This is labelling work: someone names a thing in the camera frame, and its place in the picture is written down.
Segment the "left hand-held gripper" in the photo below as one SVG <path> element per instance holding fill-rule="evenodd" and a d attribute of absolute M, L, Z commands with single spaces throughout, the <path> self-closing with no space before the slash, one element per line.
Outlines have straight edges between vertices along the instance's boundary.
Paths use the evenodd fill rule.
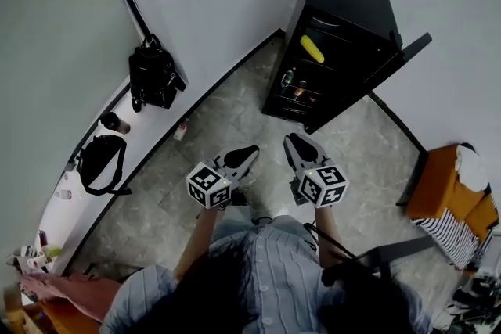
<path fill-rule="evenodd" d="M 258 158 L 257 145 L 230 146 L 213 160 L 199 162 L 186 177 L 188 195 L 204 209 L 225 209 L 231 192 L 239 190 L 241 180 Z"/>

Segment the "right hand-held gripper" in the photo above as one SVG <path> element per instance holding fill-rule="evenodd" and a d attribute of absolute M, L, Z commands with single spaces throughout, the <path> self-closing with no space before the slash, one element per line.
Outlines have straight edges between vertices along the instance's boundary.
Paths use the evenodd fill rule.
<path fill-rule="evenodd" d="M 305 162 L 318 163 L 323 148 L 309 137 L 291 133 L 283 140 L 287 162 L 292 169 L 303 168 Z M 348 178 L 342 168 L 331 159 L 320 165 L 304 169 L 300 177 L 290 182 L 296 204 L 312 204 L 314 207 L 330 207 L 339 203 L 348 189 Z"/>

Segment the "yellow corn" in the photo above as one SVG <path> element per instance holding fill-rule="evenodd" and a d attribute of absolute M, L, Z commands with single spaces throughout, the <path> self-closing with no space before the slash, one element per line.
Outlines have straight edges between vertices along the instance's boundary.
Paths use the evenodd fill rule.
<path fill-rule="evenodd" d="M 308 35 L 302 35 L 301 46 L 318 63 L 324 63 L 325 57 Z"/>

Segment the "black mini fridge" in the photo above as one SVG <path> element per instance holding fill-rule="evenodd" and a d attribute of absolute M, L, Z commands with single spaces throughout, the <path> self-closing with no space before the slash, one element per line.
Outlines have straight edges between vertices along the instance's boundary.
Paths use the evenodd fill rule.
<path fill-rule="evenodd" d="M 308 35 L 325 57 L 301 46 Z M 276 59 L 262 112 L 298 122 L 312 134 L 405 66 L 432 41 L 423 34 L 404 45 L 390 0 L 297 0 Z M 281 80 L 294 71 L 293 84 Z M 294 99 L 299 81 L 305 93 Z"/>

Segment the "person's right forearm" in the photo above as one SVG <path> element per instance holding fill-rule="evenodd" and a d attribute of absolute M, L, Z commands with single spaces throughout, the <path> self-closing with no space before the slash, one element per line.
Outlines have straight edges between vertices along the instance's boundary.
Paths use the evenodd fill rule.
<path fill-rule="evenodd" d="M 339 236 L 331 207 L 315 209 L 315 224 L 318 230 L 329 236 L 339 245 L 341 244 L 341 237 Z M 331 268 L 336 264 L 351 259 L 348 253 L 322 236 L 318 238 L 318 248 L 319 263 L 322 269 Z"/>

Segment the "person's left forearm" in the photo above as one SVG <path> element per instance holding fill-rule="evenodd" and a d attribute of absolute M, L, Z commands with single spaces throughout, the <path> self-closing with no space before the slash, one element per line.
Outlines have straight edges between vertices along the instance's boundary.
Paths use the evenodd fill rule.
<path fill-rule="evenodd" d="M 202 209 L 200 212 L 195 228 L 174 270 L 177 282 L 181 282 L 185 275 L 207 255 L 219 214 L 218 208 Z"/>

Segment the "person's dark shoe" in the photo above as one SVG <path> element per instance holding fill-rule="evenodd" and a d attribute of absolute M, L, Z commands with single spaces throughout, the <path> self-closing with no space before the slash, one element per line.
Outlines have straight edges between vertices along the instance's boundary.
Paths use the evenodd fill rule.
<path fill-rule="evenodd" d="M 236 207 L 245 207 L 248 206 L 249 203 L 247 202 L 247 198 L 245 194 L 239 190 L 233 190 L 231 192 L 231 201 L 230 201 L 231 206 L 236 206 Z"/>

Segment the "person's light blue jeans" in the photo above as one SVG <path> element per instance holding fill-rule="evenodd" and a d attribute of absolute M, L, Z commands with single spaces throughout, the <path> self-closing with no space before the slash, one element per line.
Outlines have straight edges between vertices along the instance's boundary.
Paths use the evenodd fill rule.
<path fill-rule="evenodd" d="M 211 241 L 216 242 L 227 236 L 251 230 L 255 227 L 251 218 L 250 206 L 227 206 L 221 217 L 217 218 Z"/>

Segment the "small white bottle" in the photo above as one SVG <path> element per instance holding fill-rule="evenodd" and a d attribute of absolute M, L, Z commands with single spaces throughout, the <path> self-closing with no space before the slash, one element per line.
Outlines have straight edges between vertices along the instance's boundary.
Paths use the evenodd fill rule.
<path fill-rule="evenodd" d="M 185 118 L 176 128 L 173 138 L 175 141 L 182 141 L 186 135 L 186 132 L 188 130 L 188 124 L 189 124 L 189 118 Z"/>

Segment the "black backpack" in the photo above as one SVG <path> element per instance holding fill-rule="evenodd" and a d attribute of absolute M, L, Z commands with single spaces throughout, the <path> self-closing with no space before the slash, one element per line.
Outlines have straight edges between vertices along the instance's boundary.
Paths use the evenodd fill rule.
<path fill-rule="evenodd" d="M 139 113 L 142 106 L 170 109 L 177 92 L 186 89 L 169 52 L 157 36 L 145 36 L 142 44 L 128 58 L 132 109 Z"/>

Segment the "person's blue striped shirt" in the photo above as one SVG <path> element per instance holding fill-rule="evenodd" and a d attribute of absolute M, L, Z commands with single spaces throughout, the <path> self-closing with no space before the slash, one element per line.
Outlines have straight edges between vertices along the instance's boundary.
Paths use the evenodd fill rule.
<path fill-rule="evenodd" d="M 421 299 L 395 278 L 339 264 L 322 281 L 314 242 L 292 217 L 224 220 L 177 279 L 151 265 L 121 286 L 101 334 L 431 334 Z"/>

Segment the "dark tumbler cup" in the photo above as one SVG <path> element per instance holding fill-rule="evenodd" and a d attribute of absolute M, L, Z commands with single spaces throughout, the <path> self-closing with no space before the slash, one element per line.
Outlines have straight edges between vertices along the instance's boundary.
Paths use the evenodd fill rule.
<path fill-rule="evenodd" d="M 100 117 L 99 122 L 105 129 L 126 135 L 130 132 L 131 126 L 122 120 L 116 113 L 108 112 Z"/>

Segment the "orange sofa chair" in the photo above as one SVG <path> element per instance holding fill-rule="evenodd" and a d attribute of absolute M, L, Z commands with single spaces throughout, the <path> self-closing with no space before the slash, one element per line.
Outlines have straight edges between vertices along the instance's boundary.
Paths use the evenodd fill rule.
<path fill-rule="evenodd" d="M 474 149 L 467 143 L 433 149 L 417 186 L 407 203 L 406 214 L 411 219 L 441 218 L 449 211 L 454 219 L 464 222 L 482 242 L 499 223 L 489 185 L 474 191 L 460 181 L 456 169 L 457 151 Z"/>

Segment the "black waist bag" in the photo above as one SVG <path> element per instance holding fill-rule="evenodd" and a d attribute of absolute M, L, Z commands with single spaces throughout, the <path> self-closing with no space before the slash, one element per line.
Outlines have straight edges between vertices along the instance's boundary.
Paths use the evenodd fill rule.
<path fill-rule="evenodd" d="M 77 172 L 88 194 L 93 196 L 102 196 L 105 194 L 128 196 L 132 194 L 129 187 L 115 189 L 122 179 L 126 149 L 127 142 L 122 137 L 116 135 L 95 136 L 86 147 L 80 149 L 79 156 L 77 157 Z M 101 189 L 93 188 L 91 184 L 101 175 L 108 163 L 115 156 L 117 156 L 117 163 L 110 183 Z"/>

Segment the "black white striped cushion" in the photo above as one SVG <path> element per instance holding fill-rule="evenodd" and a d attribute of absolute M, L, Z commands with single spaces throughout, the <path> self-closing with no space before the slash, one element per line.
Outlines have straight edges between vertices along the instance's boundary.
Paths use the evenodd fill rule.
<path fill-rule="evenodd" d="M 492 240 L 492 229 L 483 240 L 475 235 L 465 221 L 457 221 L 445 208 L 440 218 L 411 218 L 436 242 L 449 261 L 461 271 L 476 272 Z"/>

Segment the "white cloth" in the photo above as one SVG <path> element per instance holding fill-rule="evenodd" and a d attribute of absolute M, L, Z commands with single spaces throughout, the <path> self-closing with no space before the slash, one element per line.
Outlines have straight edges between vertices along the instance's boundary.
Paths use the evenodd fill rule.
<path fill-rule="evenodd" d="M 485 191 L 489 185 L 488 175 L 480 156 L 465 145 L 456 147 L 455 169 L 461 184 L 473 192 Z"/>

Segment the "wooden furniture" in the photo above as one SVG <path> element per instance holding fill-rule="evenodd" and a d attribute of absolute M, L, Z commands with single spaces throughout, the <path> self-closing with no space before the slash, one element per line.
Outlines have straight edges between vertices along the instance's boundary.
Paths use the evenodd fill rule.
<path fill-rule="evenodd" d="M 3 301 L 10 334 L 44 334 L 40 326 L 43 309 L 32 303 L 24 306 L 18 288 L 3 291 Z"/>

